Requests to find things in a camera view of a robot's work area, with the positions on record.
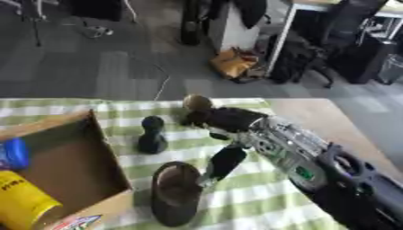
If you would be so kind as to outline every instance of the table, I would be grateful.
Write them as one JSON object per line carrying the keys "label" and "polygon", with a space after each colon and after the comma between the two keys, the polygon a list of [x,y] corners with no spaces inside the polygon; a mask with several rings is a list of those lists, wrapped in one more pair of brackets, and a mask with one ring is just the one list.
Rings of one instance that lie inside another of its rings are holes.
{"label": "table", "polygon": [[[280,55],[282,46],[287,38],[294,17],[297,11],[327,11],[329,7],[340,2],[340,0],[282,0],[289,8],[282,25],[281,32],[275,42],[273,52],[269,58],[265,76],[270,76],[274,69],[275,62]],[[393,30],[388,34],[388,39],[392,40],[399,29],[403,25],[403,4],[396,0],[390,0],[377,14],[379,17],[397,18],[398,20],[393,25]]]}
{"label": "table", "polygon": [[[324,99],[216,99],[216,106],[234,106],[276,112],[323,137],[349,147],[395,179],[401,174],[352,122]],[[207,130],[177,125],[181,102],[113,102],[80,99],[0,100],[0,128],[33,122],[49,115],[93,109],[123,171],[134,188],[134,207],[95,229],[171,229],[162,227],[149,209],[151,176],[162,164],[183,161],[203,170],[210,156],[226,145]],[[157,115],[166,122],[168,149],[159,155],[140,155],[133,144],[143,133],[142,119]],[[246,160],[215,188],[203,192],[199,212],[179,229],[344,229],[311,203],[260,155]]]}

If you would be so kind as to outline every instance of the black cylinder object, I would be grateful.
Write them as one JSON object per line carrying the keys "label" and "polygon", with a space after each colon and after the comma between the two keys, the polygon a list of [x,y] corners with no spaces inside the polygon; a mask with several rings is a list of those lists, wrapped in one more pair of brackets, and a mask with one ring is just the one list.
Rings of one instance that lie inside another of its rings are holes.
{"label": "black cylinder object", "polygon": [[200,1],[184,0],[181,23],[181,42],[189,46],[197,46],[201,38]]}
{"label": "black cylinder object", "polygon": [[139,138],[138,150],[146,154],[158,154],[166,150],[168,143],[161,134],[164,121],[157,116],[149,116],[143,119],[141,125],[144,128],[144,134]]}

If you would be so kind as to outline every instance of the desk leg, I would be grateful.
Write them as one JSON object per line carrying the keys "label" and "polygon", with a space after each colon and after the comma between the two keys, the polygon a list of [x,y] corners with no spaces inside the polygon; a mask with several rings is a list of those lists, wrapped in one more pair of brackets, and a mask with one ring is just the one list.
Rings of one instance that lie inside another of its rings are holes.
{"label": "desk leg", "polygon": [[268,66],[264,73],[265,77],[269,77],[273,71],[275,62],[280,55],[280,51],[282,51],[282,45],[284,44],[285,40],[287,39],[288,31],[290,30],[292,21],[294,21],[295,13],[297,12],[297,5],[293,4],[288,9],[287,15],[285,16],[285,22],[282,26],[282,31],[275,42],[274,48],[272,50],[272,54],[268,61]]}
{"label": "desk leg", "polygon": [[40,16],[40,18],[42,20],[46,20],[46,15],[43,15],[43,10],[42,10],[42,0],[38,0],[36,1],[36,6],[37,6],[37,10],[38,10],[38,15]]}
{"label": "desk leg", "polygon": [[393,25],[393,30],[390,32],[390,34],[388,34],[388,40],[393,40],[396,36],[396,34],[398,34],[401,26],[403,25],[403,18],[399,18],[397,19],[397,22],[394,23]]}

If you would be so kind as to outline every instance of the black bag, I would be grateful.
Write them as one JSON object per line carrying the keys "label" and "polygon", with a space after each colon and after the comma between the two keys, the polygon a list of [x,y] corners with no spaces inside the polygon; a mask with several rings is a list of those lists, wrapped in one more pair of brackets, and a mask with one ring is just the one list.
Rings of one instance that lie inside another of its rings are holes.
{"label": "black bag", "polygon": [[301,74],[304,66],[316,56],[316,51],[305,40],[287,40],[274,65],[270,79],[284,84]]}

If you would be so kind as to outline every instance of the blue container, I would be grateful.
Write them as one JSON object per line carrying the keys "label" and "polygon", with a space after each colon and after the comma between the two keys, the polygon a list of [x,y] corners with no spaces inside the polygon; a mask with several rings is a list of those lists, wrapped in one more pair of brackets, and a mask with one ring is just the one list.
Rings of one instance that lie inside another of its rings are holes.
{"label": "blue container", "polygon": [[22,138],[16,137],[0,143],[0,170],[21,170],[29,163],[28,149]]}

